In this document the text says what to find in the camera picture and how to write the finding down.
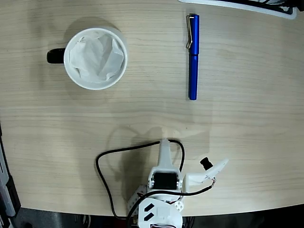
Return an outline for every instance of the white tissue paper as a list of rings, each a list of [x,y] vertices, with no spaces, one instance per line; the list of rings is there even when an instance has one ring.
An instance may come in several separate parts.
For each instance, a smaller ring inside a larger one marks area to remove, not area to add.
[[[116,75],[124,60],[117,41],[100,32],[83,36],[69,55],[70,64],[79,71],[80,77],[91,83],[101,83]]]

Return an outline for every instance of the pen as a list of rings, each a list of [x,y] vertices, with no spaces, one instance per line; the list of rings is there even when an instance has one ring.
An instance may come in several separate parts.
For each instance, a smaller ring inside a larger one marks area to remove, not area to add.
[[[194,101],[197,98],[198,72],[199,72],[199,45],[200,45],[200,16],[190,14],[187,16],[189,40],[189,99]]]

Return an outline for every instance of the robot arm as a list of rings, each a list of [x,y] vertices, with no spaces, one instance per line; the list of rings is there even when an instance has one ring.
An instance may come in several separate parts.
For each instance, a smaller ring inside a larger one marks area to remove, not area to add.
[[[153,167],[148,178],[146,188],[139,187],[134,195],[141,189],[142,194],[155,190],[168,190],[172,192],[189,192],[192,185],[200,185],[207,179],[215,178],[227,164],[228,159],[212,166],[207,158],[202,160],[206,169],[203,173],[187,173],[184,180],[181,172],[172,164],[170,142],[163,139],[160,142],[158,166]],[[155,194],[144,199],[138,208],[139,228],[182,227],[181,211],[184,208],[183,197],[169,194]]]

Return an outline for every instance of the white mug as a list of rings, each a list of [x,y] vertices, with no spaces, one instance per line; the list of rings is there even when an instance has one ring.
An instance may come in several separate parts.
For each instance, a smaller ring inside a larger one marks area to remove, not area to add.
[[[83,80],[79,73],[77,72],[77,69],[72,67],[69,61],[69,52],[70,50],[75,46],[75,44],[81,39],[81,37],[85,36],[87,33],[90,33],[92,31],[101,31],[106,34],[109,34],[114,39],[116,39],[117,43],[120,45],[123,51],[124,55],[124,61],[122,64],[122,67],[120,71],[108,80],[101,82],[101,83],[92,83],[87,82]],[[85,29],[79,33],[77,33],[71,40],[68,42],[66,48],[56,48],[53,50],[48,51],[47,53],[47,62],[52,64],[64,64],[66,68],[66,72],[68,76],[72,79],[73,82],[75,82],[80,87],[83,87],[85,89],[91,89],[91,90],[101,90],[109,88],[110,86],[114,85],[116,82],[119,81],[119,79],[123,76],[128,63],[128,48],[127,48],[127,42],[122,33],[112,27],[102,27],[102,28],[88,28]]]

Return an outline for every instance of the black cable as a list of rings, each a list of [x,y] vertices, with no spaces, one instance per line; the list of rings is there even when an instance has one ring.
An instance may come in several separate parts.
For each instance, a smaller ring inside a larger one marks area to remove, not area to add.
[[[201,194],[203,192],[206,192],[208,190],[210,190],[213,185],[214,185],[214,181],[213,183],[208,186],[208,187],[205,187],[204,189],[201,189],[199,191],[195,191],[195,192],[174,192],[174,191],[166,191],[166,190],[156,190],[156,191],[150,191],[146,194],[144,194],[142,197],[140,197],[136,203],[134,203],[133,207],[130,209],[129,213],[128,213],[128,216],[127,216],[127,227],[129,227],[129,224],[130,224],[130,219],[131,219],[131,216],[132,214],[134,213],[134,211],[136,210],[136,208],[138,207],[138,205],[146,198],[152,196],[152,195],[156,195],[156,194],[167,194],[167,195],[173,195],[173,196],[195,196],[195,195],[198,195],[198,194]]]
[[[182,167],[183,167],[183,165],[184,165],[184,161],[185,161],[185,148],[184,148],[184,146],[181,144],[181,142],[179,142],[179,141],[177,141],[177,140],[169,139],[169,142],[171,142],[171,143],[177,143],[177,144],[180,146],[180,148],[181,148],[181,154],[182,154],[182,155],[181,155],[181,163],[180,163],[180,171],[181,171],[181,170],[182,170]],[[105,189],[106,189],[106,191],[107,191],[107,193],[108,193],[109,200],[110,200],[110,204],[111,204],[111,210],[112,210],[112,213],[113,213],[113,215],[114,215],[115,218],[117,218],[117,219],[125,219],[125,217],[118,216],[118,215],[115,213],[113,198],[112,198],[112,195],[111,195],[109,186],[108,186],[108,184],[106,183],[105,178],[104,178],[104,176],[103,176],[102,173],[101,173],[101,170],[100,170],[100,167],[99,167],[99,159],[100,159],[102,156],[107,155],[107,154],[110,154],[110,153],[137,150],[137,149],[141,149],[141,148],[145,148],[145,147],[149,147],[149,146],[154,146],[154,145],[157,145],[157,144],[160,144],[160,141],[151,142],[151,143],[147,143],[147,144],[143,144],[143,145],[138,145],[138,146],[126,147],[126,148],[122,148],[122,149],[115,149],[115,150],[105,151],[105,152],[101,153],[100,155],[98,155],[98,156],[96,157],[95,163],[96,163],[97,172],[98,172],[98,174],[99,174],[101,180],[103,181],[104,186],[105,186]]]

